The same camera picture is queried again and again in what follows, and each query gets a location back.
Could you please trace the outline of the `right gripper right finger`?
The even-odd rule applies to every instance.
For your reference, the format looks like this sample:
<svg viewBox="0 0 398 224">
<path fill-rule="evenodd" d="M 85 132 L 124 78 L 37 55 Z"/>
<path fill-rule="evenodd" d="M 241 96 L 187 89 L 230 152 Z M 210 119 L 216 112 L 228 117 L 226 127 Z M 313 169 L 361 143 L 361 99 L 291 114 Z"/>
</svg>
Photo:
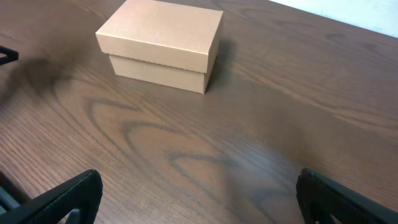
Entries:
<svg viewBox="0 0 398 224">
<path fill-rule="evenodd" d="M 296 191 L 306 224 L 397 223 L 397 212 L 311 169 L 302 169 Z"/>
</svg>

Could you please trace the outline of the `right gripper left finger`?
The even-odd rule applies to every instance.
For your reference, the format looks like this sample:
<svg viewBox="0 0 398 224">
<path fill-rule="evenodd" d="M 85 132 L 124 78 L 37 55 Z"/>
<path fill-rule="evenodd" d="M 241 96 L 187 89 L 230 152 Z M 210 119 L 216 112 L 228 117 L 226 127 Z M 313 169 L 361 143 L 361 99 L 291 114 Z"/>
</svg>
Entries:
<svg viewBox="0 0 398 224">
<path fill-rule="evenodd" d="M 90 169 L 1 215 L 4 224 L 93 224 L 103 195 L 100 173 Z"/>
</svg>

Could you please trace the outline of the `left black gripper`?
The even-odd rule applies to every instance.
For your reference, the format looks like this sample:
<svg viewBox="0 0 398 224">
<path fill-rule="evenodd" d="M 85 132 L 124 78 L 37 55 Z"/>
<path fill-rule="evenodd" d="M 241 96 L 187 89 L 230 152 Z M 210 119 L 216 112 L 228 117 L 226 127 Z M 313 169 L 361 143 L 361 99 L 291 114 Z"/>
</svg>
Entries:
<svg viewBox="0 0 398 224">
<path fill-rule="evenodd" d="M 3 56 L 1 56 L 0 58 L 0 65 L 14 62 L 19 59 L 19 53 L 17 51 L 4 47 L 2 45 L 0 46 L 0 54 L 3 54 Z"/>
</svg>

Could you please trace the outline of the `brown cardboard box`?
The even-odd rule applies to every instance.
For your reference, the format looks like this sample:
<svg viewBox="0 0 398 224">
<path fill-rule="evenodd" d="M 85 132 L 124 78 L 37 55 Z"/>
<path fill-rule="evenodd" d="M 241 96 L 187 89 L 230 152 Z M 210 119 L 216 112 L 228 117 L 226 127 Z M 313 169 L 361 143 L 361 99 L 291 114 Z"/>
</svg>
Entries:
<svg viewBox="0 0 398 224">
<path fill-rule="evenodd" d="M 96 38 L 115 74 L 204 94 L 222 29 L 223 11 L 125 1 Z"/>
</svg>

